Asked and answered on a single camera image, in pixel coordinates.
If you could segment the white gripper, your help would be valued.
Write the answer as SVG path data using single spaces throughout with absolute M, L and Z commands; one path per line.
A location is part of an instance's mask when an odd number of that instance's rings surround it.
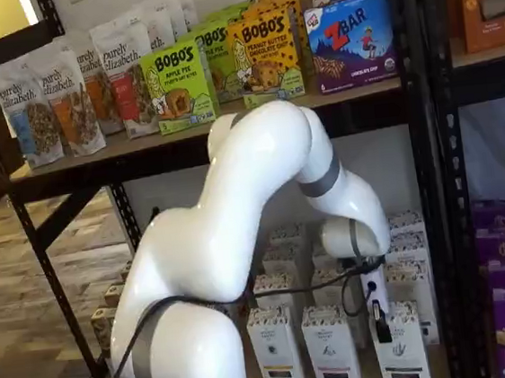
M 361 274 L 360 282 L 365 292 L 368 314 L 375 320 L 377 340 L 380 343 L 390 344 L 392 342 L 392 333 L 386 321 L 386 314 L 389 312 L 389 300 L 383 271 L 382 268 L 377 268 L 368 274 Z

